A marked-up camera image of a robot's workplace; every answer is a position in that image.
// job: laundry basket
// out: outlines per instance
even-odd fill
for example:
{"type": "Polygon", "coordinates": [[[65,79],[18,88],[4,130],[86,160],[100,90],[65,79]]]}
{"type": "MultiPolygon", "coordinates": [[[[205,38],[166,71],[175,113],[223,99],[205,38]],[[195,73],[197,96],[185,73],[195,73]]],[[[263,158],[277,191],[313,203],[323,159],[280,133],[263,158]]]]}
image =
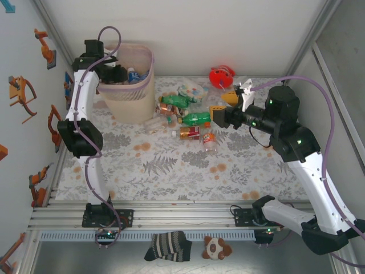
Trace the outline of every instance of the laundry basket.
{"type": "Polygon", "coordinates": [[[152,51],[143,45],[122,43],[117,59],[117,65],[133,67],[140,75],[149,70],[148,76],[137,84],[100,83],[99,93],[115,119],[122,123],[137,124],[152,118],[156,108],[152,51]]]}

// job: stuffed toy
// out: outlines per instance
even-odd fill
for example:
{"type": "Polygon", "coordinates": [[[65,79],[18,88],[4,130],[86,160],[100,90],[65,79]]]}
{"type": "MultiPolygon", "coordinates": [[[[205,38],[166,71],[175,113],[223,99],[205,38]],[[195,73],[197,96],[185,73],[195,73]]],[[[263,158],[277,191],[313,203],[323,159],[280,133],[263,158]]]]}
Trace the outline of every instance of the stuffed toy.
{"type": "Polygon", "coordinates": [[[203,252],[203,258],[205,259],[223,260],[224,257],[227,257],[232,253],[231,247],[225,244],[222,238],[206,236],[204,242],[206,250],[203,252]]]}

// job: green soda bottle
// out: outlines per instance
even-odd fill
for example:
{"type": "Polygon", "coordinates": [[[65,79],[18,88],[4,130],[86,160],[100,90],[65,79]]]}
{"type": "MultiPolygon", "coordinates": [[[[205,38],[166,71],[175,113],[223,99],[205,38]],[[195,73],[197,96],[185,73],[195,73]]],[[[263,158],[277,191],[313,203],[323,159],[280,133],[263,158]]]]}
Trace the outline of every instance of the green soda bottle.
{"type": "Polygon", "coordinates": [[[187,124],[188,126],[197,126],[198,124],[204,124],[207,122],[211,122],[209,112],[201,112],[201,113],[190,113],[183,118],[178,118],[177,122],[179,124],[187,124]]]}
{"type": "Polygon", "coordinates": [[[172,104],[179,108],[188,108],[190,105],[190,99],[188,97],[178,95],[167,95],[159,97],[160,103],[172,104]]]}

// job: white wall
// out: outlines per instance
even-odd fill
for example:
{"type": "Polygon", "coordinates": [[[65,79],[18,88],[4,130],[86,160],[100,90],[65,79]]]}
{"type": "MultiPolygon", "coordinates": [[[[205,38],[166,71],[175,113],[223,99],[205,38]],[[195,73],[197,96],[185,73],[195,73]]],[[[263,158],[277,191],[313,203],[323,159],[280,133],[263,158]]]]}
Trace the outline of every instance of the white wall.
{"type": "MultiPolygon", "coordinates": [[[[74,56],[105,25],[155,53],[158,75],[286,73],[325,0],[43,0],[74,56]]],[[[104,41],[116,40],[108,31],[104,41]]]]}
{"type": "MultiPolygon", "coordinates": [[[[308,52],[295,75],[303,75],[317,81],[328,92],[325,81],[311,52],[308,52]]],[[[322,151],[330,132],[330,114],[326,101],[316,87],[304,81],[293,80],[289,84],[301,100],[299,122],[315,135],[322,151]]],[[[328,157],[328,172],[342,199],[351,212],[365,219],[365,176],[352,149],[339,114],[335,112],[335,133],[328,157]]],[[[360,237],[351,240],[359,263],[365,263],[365,241],[360,237]]]]}
{"type": "MultiPolygon", "coordinates": [[[[34,37],[34,28],[42,31],[42,26],[30,1],[12,0],[15,14],[5,14],[0,9],[0,144],[9,154],[0,161],[0,255],[3,255],[24,232],[31,215],[31,193],[29,175],[50,162],[57,163],[58,154],[47,128],[47,118],[51,104],[66,114],[64,99],[64,72],[67,66],[57,56],[57,66],[46,69],[46,60],[40,51],[41,44],[34,37]],[[28,117],[20,104],[9,104],[9,76],[23,76],[32,84],[37,99],[29,103],[29,108],[37,114],[25,124],[28,117]]],[[[52,42],[46,38],[51,49],[52,42]]],[[[26,88],[27,98],[30,91],[26,88]]],[[[43,183],[45,187],[52,179],[55,165],[49,169],[43,183]]]]}

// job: purple cable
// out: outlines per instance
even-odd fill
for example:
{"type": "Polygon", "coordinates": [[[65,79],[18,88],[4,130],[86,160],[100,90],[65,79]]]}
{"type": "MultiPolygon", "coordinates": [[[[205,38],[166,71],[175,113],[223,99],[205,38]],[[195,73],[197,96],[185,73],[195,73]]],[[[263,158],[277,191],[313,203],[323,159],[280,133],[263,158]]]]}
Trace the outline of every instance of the purple cable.
{"type": "MultiPolygon", "coordinates": [[[[323,184],[325,185],[325,189],[327,191],[328,196],[330,197],[333,205],[335,206],[335,208],[337,209],[338,213],[340,214],[340,216],[342,217],[342,219],[354,230],[356,231],[359,236],[361,236],[361,238],[363,238],[365,240],[365,235],[364,233],[362,233],[356,226],[354,226],[347,218],[347,216],[345,215],[345,213],[342,211],[342,209],[340,208],[340,206],[338,205],[335,197],[333,196],[331,190],[330,190],[330,186],[327,182],[327,178],[326,178],[326,170],[327,170],[327,161],[328,161],[328,156],[329,156],[329,152],[330,152],[330,146],[331,146],[331,141],[333,138],[333,134],[335,131],[335,115],[333,112],[333,107],[331,104],[331,100],[330,97],[327,95],[327,93],[325,92],[325,90],[323,89],[323,87],[320,86],[320,84],[318,84],[316,81],[304,77],[304,76],[284,76],[284,77],[280,77],[277,78],[275,80],[269,81],[266,84],[262,84],[261,86],[258,87],[253,87],[250,89],[250,91],[256,91],[256,90],[260,90],[264,87],[267,87],[271,84],[277,83],[277,82],[281,82],[283,80],[289,80],[289,79],[298,79],[298,80],[304,80],[307,81],[309,83],[311,83],[312,85],[314,85],[316,88],[318,88],[320,90],[320,92],[322,93],[322,95],[324,96],[327,105],[328,105],[328,109],[330,110],[330,117],[331,117],[331,128],[330,128],[330,134],[328,136],[328,140],[327,140],[327,144],[326,144],[326,148],[325,148],[325,153],[323,154],[323,160],[322,160],[322,181],[323,184]]],[[[339,257],[336,254],[331,253],[332,256],[334,256],[336,259],[340,260],[341,262],[354,266],[355,264],[349,262],[349,261],[345,261],[343,259],[339,259],[339,257]]],[[[356,267],[360,267],[360,268],[365,268],[365,265],[360,265],[358,264],[356,267]]]]}
{"type": "MultiPolygon", "coordinates": [[[[77,130],[77,132],[96,150],[97,154],[94,155],[94,156],[90,156],[86,159],[86,162],[85,162],[85,180],[86,180],[86,183],[87,183],[87,186],[89,187],[89,189],[91,190],[91,192],[95,195],[95,197],[97,197],[101,202],[103,202],[104,204],[106,204],[114,213],[114,215],[116,216],[116,219],[117,219],[117,223],[118,223],[118,227],[119,227],[119,230],[118,230],[118,235],[114,238],[114,241],[109,244],[109,245],[106,245],[106,248],[108,248],[108,246],[112,246],[116,243],[117,239],[119,238],[120,236],[120,233],[121,233],[121,222],[120,222],[120,218],[119,218],[119,215],[118,213],[116,212],[116,210],[113,208],[113,206],[111,204],[109,204],[107,201],[105,201],[102,197],[100,197],[96,192],[95,190],[92,188],[91,184],[90,184],[90,181],[89,181],[89,177],[88,177],[88,173],[87,173],[87,170],[88,170],[88,164],[89,164],[89,161],[91,159],[95,159],[95,158],[101,158],[103,156],[101,150],[97,147],[97,145],[88,137],[86,136],[85,133],[83,133],[80,129],[80,127],[78,126],[78,122],[77,122],[77,116],[78,116],[78,102],[79,102],[79,97],[80,97],[80,91],[81,91],[81,88],[82,88],[82,85],[80,85],[81,83],[83,83],[84,81],[84,78],[86,77],[86,74],[90,71],[90,69],[92,69],[93,67],[95,67],[96,65],[100,64],[102,61],[106,60],[107,58],[109,58],[110,56],[112,56],[120,47],[120,44],[121,44],[121,34],[119,32],[119,30],[113,26],[106,26],[104,28],[102,28],[102,30],[100,31],[99,35],[98,35],[98,40],[100,40],[100,36],[102,35],[103,31],[106,30],[106,29],[113,29],[117,32],[118,36],[119,36],[119,40],[118,40],[118,45],[116,46],[116,48],[114,50],[112,50],[108,55],[102,57],[102,59],[100,60],[97,60],[96,62],[94,62],[93,64],[91,64],[86,70],[85,72],[83,73],[83,75],[81,76],[81,79],[80,79],[80,83],[78,85],[78,90],[76,92],[76,99],[75,99],[75,112],[74,112],[74,126],[77,130]]],[[[98,242],[98,236],[100,235],[100,233],[96,234],[95,235],[95,242],[99,245],[100,243],[98,242]]]]}

